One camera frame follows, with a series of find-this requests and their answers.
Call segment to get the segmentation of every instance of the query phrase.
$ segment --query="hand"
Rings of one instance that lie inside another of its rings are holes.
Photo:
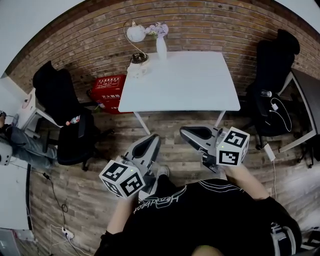
[[[0,128],[4,127],[5,121],[6,121],[5,115],[2,114],[0,116]]]

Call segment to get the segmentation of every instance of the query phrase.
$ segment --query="person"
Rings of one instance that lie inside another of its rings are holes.
[[[24,131],[10,124],[5,124],[6,113],[0,112],[0,136],[12,146],[12,156],[26,161],[33,167],[51,169],[57,159],[57,149],[48,146],[43,152],[41,141],[29,137]]]
[[[289,227],[301,246],[297,222],[244,165],[225,174],[227,180],[175,187],[169,169],[161,167],[155,194],[139,204],[137,197],[119,199],[94,256],[280,255],[271,236],[277,225]]]

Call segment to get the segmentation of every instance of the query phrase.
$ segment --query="flowers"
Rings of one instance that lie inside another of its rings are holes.
[[[150,25],[145,29],[145,33],[150,36],[158,36],[159,38],[163,38],[166,34],[168,34],[169,28],[167,24],[163,22],[157,22],[154,25]]]

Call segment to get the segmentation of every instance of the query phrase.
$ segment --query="white table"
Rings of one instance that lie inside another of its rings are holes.
[[[292,149],[293,147],[300,145],[301,143],[320,133],[320,80],[292,68],[291,72],[285,79],[282,90],[278,93],[278,95],[280,95],[286,89],[291,81],[295,83],[299,90],[310,120],[311,129],[302,137],[296,139],[288,145],[279,148],[280,153]]]
[[[236,89],[223,55],[213,51],[170,51],[166,60],[149,54],[147,72],[141,78],[127,76],[120,112],[145,111],[239,111]]]
[[[44,117],[54,125],[58,126],[56,122],[52,119],[52,117],[44,112],[44,107],[38,103],[35,92],[36,89],[32,89],[32,91],[26,97],[26,100],[29,101],[28,104],[25,102],[18,110],[17,114],[19,117],[17,127],[21,130],[25,130],[36,114]]]

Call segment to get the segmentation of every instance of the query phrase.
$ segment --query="table lamp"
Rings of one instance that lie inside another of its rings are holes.
[[[131,22],[131,26],[125,32],[125,25],[127,22]],[[132,42],[141,42],[146,37],[145,28],[142,25],[137,24],[134,20],[127,20],[123,24],[123,33],[128,42],[136,48],[139,52],[132,55],[131,62],[134,64],[143,63],[148,60],[149,56],[136,47]]]

